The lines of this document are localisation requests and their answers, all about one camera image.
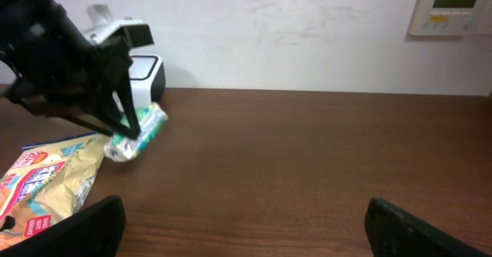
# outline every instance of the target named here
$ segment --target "white device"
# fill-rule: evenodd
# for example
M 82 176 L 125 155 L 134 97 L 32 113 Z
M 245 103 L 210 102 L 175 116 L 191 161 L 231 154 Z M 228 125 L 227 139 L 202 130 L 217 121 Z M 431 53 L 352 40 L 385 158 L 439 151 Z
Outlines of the white device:
M 492 0 L 419 0 L 409 33 L 492 34 Z
M 126 18 L 114 20 L 107 5 L 91 5 L 87 13 L 93 27 L 83 31 L 84 37 L 93 45 L 100 45 L 113 34 L 122 32 L 122 35 L 130 36 L 128 27 L 145 25 L 142 20 Z M 133 106 L 145 107 L 152 102 L 159 102 L 165 89 L 165 72 L 162 58 L 156 55 L 133 55 L 133 63 L 128 70 L 130 75 L 131 95 Z M 120 100 L 113 93 L 116 105 L 123 112 Z

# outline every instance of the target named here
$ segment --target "small plastic wrapper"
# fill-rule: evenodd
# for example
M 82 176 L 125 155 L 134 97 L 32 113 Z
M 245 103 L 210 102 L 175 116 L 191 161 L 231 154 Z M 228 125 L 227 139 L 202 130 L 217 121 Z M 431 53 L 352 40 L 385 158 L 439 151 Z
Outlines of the small plastic wrapper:
M 46 230 L 82 207 L 108 140 L 91 133 L 23 148 L 0 179 L 0 225 L 10 225 L 0 232 L 0 250 Z
M 105 145 L 106 157 L 115 162 L 126 162 L 135 158 L 154 139 L 164 122 L 168 120 L 166 113 L 155 102 L 152 102 L 147 107 L 136 108 L 135 112 L 141 128 L 138 138 L 132 140 L 122 135 L 114 134 L 112 139 Z M 121 122 L 128 125 L 126 117 Z

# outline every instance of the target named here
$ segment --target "red label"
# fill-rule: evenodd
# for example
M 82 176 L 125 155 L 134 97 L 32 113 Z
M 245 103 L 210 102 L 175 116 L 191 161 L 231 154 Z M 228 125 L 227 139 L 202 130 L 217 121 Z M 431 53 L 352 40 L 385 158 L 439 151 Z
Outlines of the red label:
M 25 168 L 41 162 L 46 157 L 48 157 L 48 153 L 46 152 L 26 152 L 15 162 L 12 168 Z
M 20 202 L 28 193 L 34 191 L 40 184 L 44 183 L 51 175 L 59 171 L 65 161 L 61 161 L 54 165 L 47 165 L 41 168 L 32 169 L 22 177 L 21 181 L 12 191 L 10 201 L 6 202 L 6 207 L 4 212 L 0 215 L 0 221 L 7 215 L 7 213 L 14 207 L 17 202 Z
M 0 183 L 0 189 L 5 188 L 8 184 L 10 184 L 10 181 L 15 177 L 15 173 L 12 173 L 11 175 L 8 175 L 7 178 Z
M 46 230 L 52 223 L 51 215 L 41 215 L 39 217 L 29 219 L 25 227 L 24 237 L 31 237 L 43 230 Z

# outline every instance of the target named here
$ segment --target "yellow label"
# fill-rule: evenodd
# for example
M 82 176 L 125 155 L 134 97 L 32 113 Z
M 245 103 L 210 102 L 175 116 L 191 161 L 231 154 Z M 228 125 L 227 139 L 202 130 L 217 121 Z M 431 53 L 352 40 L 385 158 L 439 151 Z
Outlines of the yellow label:
M 448 15 L 432 15 L 429 18 L 429 22 L 447 22 L 449 20 Z

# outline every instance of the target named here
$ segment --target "table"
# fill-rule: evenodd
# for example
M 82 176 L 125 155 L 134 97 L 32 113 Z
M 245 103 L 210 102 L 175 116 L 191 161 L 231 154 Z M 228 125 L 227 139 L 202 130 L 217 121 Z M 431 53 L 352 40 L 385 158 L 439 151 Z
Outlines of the table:
M 104 160 L 92 204 L 123 198 L 119 256 L 372 256 L 382 196 L 492 253 L 486 97 L 170 88 L 134 161 Z M 22 144 L 86 132 L 0 101 L 1 169 Z

